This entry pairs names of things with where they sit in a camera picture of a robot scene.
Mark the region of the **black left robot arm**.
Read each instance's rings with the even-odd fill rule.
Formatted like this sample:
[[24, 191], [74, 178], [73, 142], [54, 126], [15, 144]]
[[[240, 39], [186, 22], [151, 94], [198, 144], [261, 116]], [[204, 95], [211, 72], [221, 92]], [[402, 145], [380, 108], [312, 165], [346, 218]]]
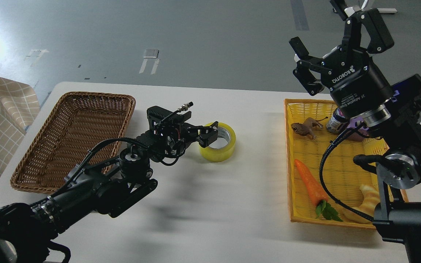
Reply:
[[91, 212], [116, 218], [153, 192], [150, 162], [174, 165], [198, 142], [207, 148], [217, 140], [219, 122], [204, 126], [187, 123], [185, 103], [176, 111], [147, 109], [149, 129], [136, 138], [101, 141], [66, 176], [55, 193], [31, 204], [0, 208], [0, 263], [44, 263], [55, 250], [68, 263], [71, 251], [54, 239]]

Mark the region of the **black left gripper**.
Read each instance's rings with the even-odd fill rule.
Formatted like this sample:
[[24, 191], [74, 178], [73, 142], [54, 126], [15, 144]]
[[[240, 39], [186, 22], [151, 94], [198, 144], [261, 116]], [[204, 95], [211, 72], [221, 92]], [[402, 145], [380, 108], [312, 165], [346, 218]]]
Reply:
[[165, 156], [181, 156], [193, 142], [207, 148], [218, 137], [219, 122], [194, 126], [189, 123], [156, 125], [156, 135], [162, 137], [160, 148]]

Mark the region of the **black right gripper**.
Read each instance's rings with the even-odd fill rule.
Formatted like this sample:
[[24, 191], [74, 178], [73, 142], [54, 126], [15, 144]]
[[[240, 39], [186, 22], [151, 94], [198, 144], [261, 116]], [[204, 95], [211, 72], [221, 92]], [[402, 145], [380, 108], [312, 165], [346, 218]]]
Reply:
[[[311, 96], [329, 88], [343, 115], [353, 118], [392, 97], [391, 85], [372, 55], [393, 47], [394, 40], [378, 9], [349, 7], [344, 0], [330, 4], [345, 22], [341, 44], [321, 59], [311, 56], [299, 37], [291, 38], [297, 64], [293, 74]], [[322, 75], [322, 82], [313, 72]]]

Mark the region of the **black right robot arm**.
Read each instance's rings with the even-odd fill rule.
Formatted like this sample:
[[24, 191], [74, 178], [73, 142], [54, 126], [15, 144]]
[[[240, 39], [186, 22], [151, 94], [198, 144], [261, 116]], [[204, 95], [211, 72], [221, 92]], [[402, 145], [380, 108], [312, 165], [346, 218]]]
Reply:
[[390, 85], [372, 59], [394, 45], [379, 11], [348, 7], [344, 0], [330, 3], [345, 22], [344, 38], [322, 58], [292, 38], [294, 76], [312, 96], [328, 88], [346, 118], [362, 118], [369, 136], [387, 143], [382, 155], [353, 158], [376, 174], [380, 202], [372, 217], [352, 212], [372, 221], [383, 241], [403, 244], [410, 263], [421, 263], [421, 77]]

